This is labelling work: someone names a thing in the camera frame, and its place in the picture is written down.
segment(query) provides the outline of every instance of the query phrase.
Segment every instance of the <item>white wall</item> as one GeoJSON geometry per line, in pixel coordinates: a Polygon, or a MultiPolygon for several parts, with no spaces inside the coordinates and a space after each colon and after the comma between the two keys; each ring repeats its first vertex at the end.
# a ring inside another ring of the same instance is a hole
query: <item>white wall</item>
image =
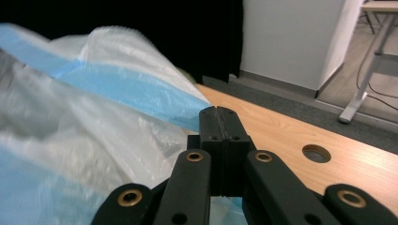
{"type": "Polygon", "coordinates": [[[359,1],[243,1],[241,70],[318,90],[343,63],[359,1]]]}

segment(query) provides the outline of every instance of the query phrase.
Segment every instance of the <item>plastic bag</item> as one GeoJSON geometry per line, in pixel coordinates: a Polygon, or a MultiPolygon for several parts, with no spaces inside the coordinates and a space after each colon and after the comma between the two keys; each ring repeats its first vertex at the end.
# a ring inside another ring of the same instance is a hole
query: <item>plastic bag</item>
{"type": "MultiPolygon", "coordinates": [[[[137,31],[0,34],[0,224],[90,224],[115,188],[167,179],[210,106],[137,31]]],[[[244,223],[211,205],[210,224],[244,223]]]]}
{"type": "Polygon", "coordinates": [[[0,58],[0,224],[89,224],[112,190],[153,188],[186,149],[181,127],[0,58]]]}
{"type": "Polygon", "coordinates": [[[29,67],[165,122],[199,131],[206,98],[140,32],[110,26],[50,41],[0,23],[0,48],[29,67]]]}

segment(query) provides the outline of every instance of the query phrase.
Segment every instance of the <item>round hole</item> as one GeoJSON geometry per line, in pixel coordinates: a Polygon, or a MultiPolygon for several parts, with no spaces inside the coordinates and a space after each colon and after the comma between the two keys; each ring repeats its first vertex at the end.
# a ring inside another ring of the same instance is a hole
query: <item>round hole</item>
{"type": "Polygon", "coordinates": [[[363,208],[366,206],[366,201],[357,193],[351,190],[339,190],[337,196],[341,201],[356,208],[363,208]]]}
{"type": "Polygon", "coordinates": [[[200,153],[193,152],[193,153],[189,153],[187,155],[188,161],[200,161],[202,159],[203,159],[203,155],[200,153]]]}
{"type": "Polygon", "coordinates": [[[174,214],[172,217],[172,222],[174,224],[185,224],[187,220],[187,216],[184,214],[174,214]]]}
{"type": "Polygon", "coordinates": [[[302,148],[302,153],[304,156],[318,163],[326,163],[331,160],[331,155],[328,150],[316,144],[308,144],[302,148]]]}
{"type": "Polygon", "coordinates": [[[143,199],[143,193],[139,189],[123,191],[117,198],[117,203],[124,207],[134,206],[143,199]]]}
{"type": "Polygon", "coordinates": [[[123,201],[125,202],[132,202],[137,199],[136,193],[129,193],[123,197],[123,201]]]}
{"type": "Polygon", "coordinates": [[[256,153],[255,158],[259,161],[263,162],[271,162],[272,161],[272,156],[268,153],[256,153]]]}
{"type": "Polygon", "coordinates": [[[320,225],[322,224],[322,221],[315,215],[312,214],[307,214],[304,216],[305,220],[312,225],[320,225]]]}

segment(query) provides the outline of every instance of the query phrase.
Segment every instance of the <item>wooden tabletop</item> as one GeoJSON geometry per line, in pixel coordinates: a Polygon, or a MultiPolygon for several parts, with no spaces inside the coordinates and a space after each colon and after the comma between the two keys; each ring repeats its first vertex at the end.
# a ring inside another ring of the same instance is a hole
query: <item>wooden tabletop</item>
{"type": "Polygon", "coordinates": [[[398,12],[398,1],[369,1],[362,5],[362,10],[373,12],[398,12]]]}
{"type": "Polygon", "coordinates": [[[348,184],[366,191],[398,217],[397,155],[201,84],[196,86],[214,106],[235,111],[256,148],[278,155],[307,188],[323,195],[330,185],[348,184]],[[307,159],[302,150],[308,144],[325,148],[331,160],[317,163],[307,159]]]}

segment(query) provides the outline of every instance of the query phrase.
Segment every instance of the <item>metal table leg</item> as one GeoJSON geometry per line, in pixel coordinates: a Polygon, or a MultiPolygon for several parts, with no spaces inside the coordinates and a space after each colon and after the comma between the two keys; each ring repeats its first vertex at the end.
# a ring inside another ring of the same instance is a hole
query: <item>metal table leg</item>
{"type": "Polygon", "coordinates": [[[387,14],[384,22],[382,23],[382,28],[380,31],[377,33],[376,37],[377,38],[375,41],[377,44],[377,48],[375,50],[375,53],[373,55],[372,61],[369,64],[369,66],[366,68],[366,74],[365,77],[360,84],[360,90],[358,90],[357,94],[351,99],[349,104],[345,107],[343,112],[339,116],[339,121],[348,124],[351,122],[352,117],[354,114],[357,112],[358,108],[362,104],[363,100],[365,100],[367,93],[365,92],[366,87],[368,86],[369,81],[372,78],[372,75],[377,68],[381,55],[383,54],[383,48],[384,45],[386,44],[386,40],[389,36],[390,30],[392,28],[392,25],[395,21],[396,14],[387,14]]]}

